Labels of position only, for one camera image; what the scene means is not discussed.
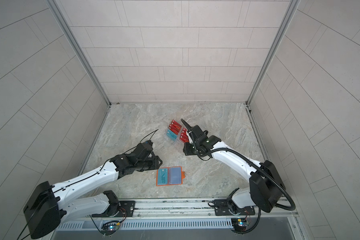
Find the orange card holder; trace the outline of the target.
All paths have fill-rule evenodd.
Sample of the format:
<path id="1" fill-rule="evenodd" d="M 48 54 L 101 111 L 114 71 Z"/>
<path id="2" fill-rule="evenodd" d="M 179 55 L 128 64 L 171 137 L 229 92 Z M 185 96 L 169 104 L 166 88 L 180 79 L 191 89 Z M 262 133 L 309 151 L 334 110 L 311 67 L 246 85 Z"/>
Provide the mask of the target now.
<path id="1" fill-rule="evenodd" d="M 166 186 L 182 185 L 184 178 L 186 177 L 182 167 L 178 166 L 178 167 L 167 167 L 167 168 L 168 168 L 168 185 Z"/>

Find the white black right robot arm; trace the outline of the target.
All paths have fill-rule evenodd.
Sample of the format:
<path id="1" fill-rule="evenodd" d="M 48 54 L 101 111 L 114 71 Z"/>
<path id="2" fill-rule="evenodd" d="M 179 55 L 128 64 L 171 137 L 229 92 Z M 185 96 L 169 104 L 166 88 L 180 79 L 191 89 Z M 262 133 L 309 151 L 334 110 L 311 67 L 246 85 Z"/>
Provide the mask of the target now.
<path id="1" fill-rule="evenodd" d="M 186 156 L 208 157 L 218 160 L 237 173 L 248 183 L 245 189 L 234 190 L 227 198 L 227 208 L 238 214 L 246 207 L 256 206 L 266 213 L 277 205 L 285 189 L 276 167 L 269 161 L 260 162 L 249 159 L 230 148 L 216 136 L 208 137 L 208 131 L 203 131 L 198 125 L 191 126 L 181 120 L 187 129 L 189 142 L 185 143 L 183 152 Z"/>

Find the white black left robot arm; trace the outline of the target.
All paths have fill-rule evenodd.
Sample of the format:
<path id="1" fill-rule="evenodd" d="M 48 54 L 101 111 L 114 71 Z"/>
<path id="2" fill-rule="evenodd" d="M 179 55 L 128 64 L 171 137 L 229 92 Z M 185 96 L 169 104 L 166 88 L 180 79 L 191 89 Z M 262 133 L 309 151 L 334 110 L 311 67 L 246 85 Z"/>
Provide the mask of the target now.
<path id="1" fill-rule="evenodd" d="M 155 171 L 162 160 L 153 152 L 153 142 L 139 143 L 129 154 L 116 155 L 105 163 L 73 179 L 50 184 L 40 183 L 26 203 L 23 213 L 31 239 L 42 238 L 54 231 L 61 223 L 84 216 L 113 217 L 127 211 L 121 206 L 113 191 L 83 198 L 86 193 L 135 171 Z"/>

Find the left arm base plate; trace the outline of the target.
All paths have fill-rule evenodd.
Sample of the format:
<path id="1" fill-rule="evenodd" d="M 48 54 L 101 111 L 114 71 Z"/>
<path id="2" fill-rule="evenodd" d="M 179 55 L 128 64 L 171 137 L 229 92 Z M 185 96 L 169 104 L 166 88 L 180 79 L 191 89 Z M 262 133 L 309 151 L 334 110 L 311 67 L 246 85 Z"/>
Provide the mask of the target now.
<path id="1" fill-rule="evenodd" d="M 120 201 L 118 205 L 111 204 L 104 213 L 91 215 L 94 218 L 129 218 L 133 216 L 135 201 Z"/>

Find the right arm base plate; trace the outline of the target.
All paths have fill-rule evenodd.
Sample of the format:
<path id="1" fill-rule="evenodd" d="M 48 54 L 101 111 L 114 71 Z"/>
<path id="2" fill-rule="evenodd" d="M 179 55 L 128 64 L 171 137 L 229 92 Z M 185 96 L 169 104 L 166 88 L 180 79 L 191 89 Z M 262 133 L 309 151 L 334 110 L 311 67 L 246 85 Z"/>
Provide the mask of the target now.
<path id="1" fill-rule="evenodd" d="M 233 201 L 225 199 L 210 201 L 208 205 L 215 210 L 216 216 L 254 216 L 256 214 L 255 209 L 252 207 L 240 209 Z"/>

